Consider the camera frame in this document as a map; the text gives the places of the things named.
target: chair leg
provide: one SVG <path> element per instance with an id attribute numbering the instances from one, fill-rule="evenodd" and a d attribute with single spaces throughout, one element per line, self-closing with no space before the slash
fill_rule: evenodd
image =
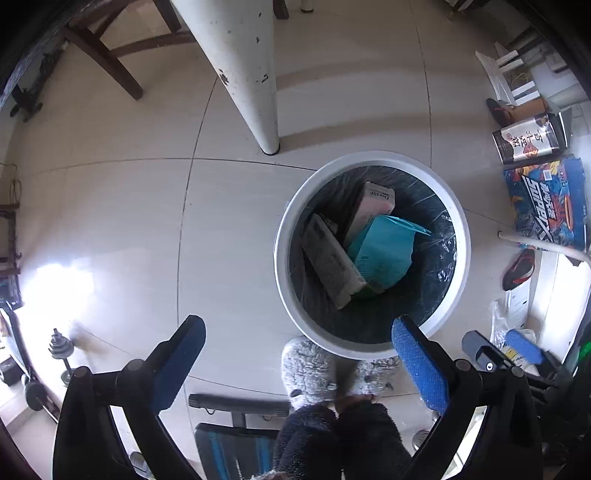
<path id="1" fill-rule="evenodd" d="M 142 98 L 144 90 L 123 64 L 109 51 L 100 38 L 88 28 L 63 28 L 64 37 L 97 62 L 135 100 Z"/>
<path id="2" fill-rule="evenodd" d="M 154 5 L 162 15 L 162 18 L 168 25 L 168 28 L 172 33 L 178 31 L 181 28 L 181 22 L 178 21 L 177 14 L 174 12 L 174 8 L 170 3 L 170 0 L 153 0 Z"/>
<path id="3" fill-rule="evenodd" d="M 285 0 L 273 0 L 273 13 L 277 20 L 287 20 L 290 17 Z"/>

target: colorful box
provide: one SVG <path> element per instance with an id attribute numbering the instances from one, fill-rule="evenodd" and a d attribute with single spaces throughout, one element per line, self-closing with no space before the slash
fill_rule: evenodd
<path id="1" fill-rule="evenodd" d="M 521 235 L 585 251 L 587 200 L 579 158 L 505 170 Z"/>

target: plastic bag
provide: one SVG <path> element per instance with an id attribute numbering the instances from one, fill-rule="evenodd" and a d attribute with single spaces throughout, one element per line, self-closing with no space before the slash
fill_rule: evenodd
<path id="1" fill-rule="evenodd" d="M 523 355 L 515 350 L 511 345 L 506 342 L 507 332 L 509 326 L 507 323 L 507 316 L 505 309 L 501 306 L 500 300 L 495 300 L 491 303 L 492 312 L 492 330 L 491 330 L 491 343 L 496 346 L 509 360 L 515 365 L 520 367 L 522 370 L 532 375 L 539 375 L 538 369 L 535 365 L 529 363 Z M 522 328 L 517 330 L 526 339 L 532 343 L 536 343 L 535 333 L 529 328 Z"/>

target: floor tile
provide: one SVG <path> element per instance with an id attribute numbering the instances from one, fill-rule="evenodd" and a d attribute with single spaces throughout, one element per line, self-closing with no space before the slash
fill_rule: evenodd
<path id="1" fill-rule="evenodd" d="M 59 221 L 65 184 L 65 170 L 44 172 L 21 179 L 17 247 L 22 254 L 20 283 L 23 295 L 37 268 L 62 259 Z"/>
<path id="2" fill-rule="evenodd" d="M 383 149 L 428 164 L 427 91 L 415 30 L 293 12 L 275 23 L 275 52 L 280 152 L 262 153 L 217 82 L 197 157 L 317 169 L 352 151 Z"/>
<path id="3" fill-rule="evenodd" d="M 144 88 L 133 100 L 76 46 L 43 92 L 43 109 L 19 123 L 7 158 L 21 176 L 132 158 L 191 158 L 215 73 L 197 44 L 121 58 Z"/>
<path id="4" fill-rule="evenodd" d="M 431 337 L 438 342 L 452 359 L 465 358 L 462 337 L 469 330 L 478 330 L 485 337 L 491 335 L 492 301 L 504 298 L 501 278 L 513 257 L 519 253 L 516 244 L 500 240 L 497 232 L 504 225 L 466 212 L 472 260 L 464 293 L 451 316 L 441 329 Z"/>
<path id="5" fill-rule="evenodd" d="M 494 91 L 474 55 L 479 50 L 496 58 L 493 40 L 471 18 L 449 21 L 445 2 L 412 0 L 412 5 L 427 69 L 431 166 L 464 207 L 509 225 L 511 204 L 492 139 L 499 126 L 485 103 Z"/>
<path id="6" fill-rule="evenodd" d="M 94 373 L 116 371 L 133 359 L 129 353 L 91 335 L 77 322 L 65 321 L 51 313 L 46 316 L 39 315 L 37 306 L 33 304 L 26 304 L 16 310 L 16 314 L 31 363 L 60 405 L 66 395 L 66 387 L 60 376 L 66 367 L 62 360 L 52 358 L 48 350 L 54 328 L 74 344 L 74 352 L 68 358 L 73 369 L 85 365 Z"/>
<path id="7" fill-rule="evenodd" d="M 140 358 L 177 328 L 178 242 L 189 167 L 189 160 L 142 160 L 66 174 L 64 280 L 90 275 L 77 320 Z"/>
<path id="8" fill-rule="evenodd" d="M 283 393 L 281 350 L 298 335 L 275 285 L 273 243 L 307 170 L 196 160 L 183 220 L 179 314 L 202 317 L 207 341 L 191 375 Z"/>
<path id="9" fill-rule="evenodd" d="M 427 408 L 418 393 L 381 398 L 379 402 L 386 405 L 388 414 L 398 427 L 402 443 L 414 454 L 413 436 L 419 430 L 431 430 L 434 423 L 433 412 Z"/>

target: white trash can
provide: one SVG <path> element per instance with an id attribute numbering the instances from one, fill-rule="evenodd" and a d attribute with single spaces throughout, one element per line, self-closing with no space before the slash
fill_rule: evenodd
<path id="1" fill-rule="evenodd" d="M 405 277 L 371 299 L 337 310 L 301 249 L 312 213 L 342 224 L 364 181 L 394 189 L 393 215 L 432 232 L 416 235 Z M 470 266 L 470 234 L 456 196 L 430 168 L 404 155 L 374 150 L 333 160 L 300 187 L 285 210 L 275 240 L 275 277 L 297 327 L 329 352 L 352 359 L 395 355 L 392 320 L 408 314 L 429 337 L 447 320 Z"/>

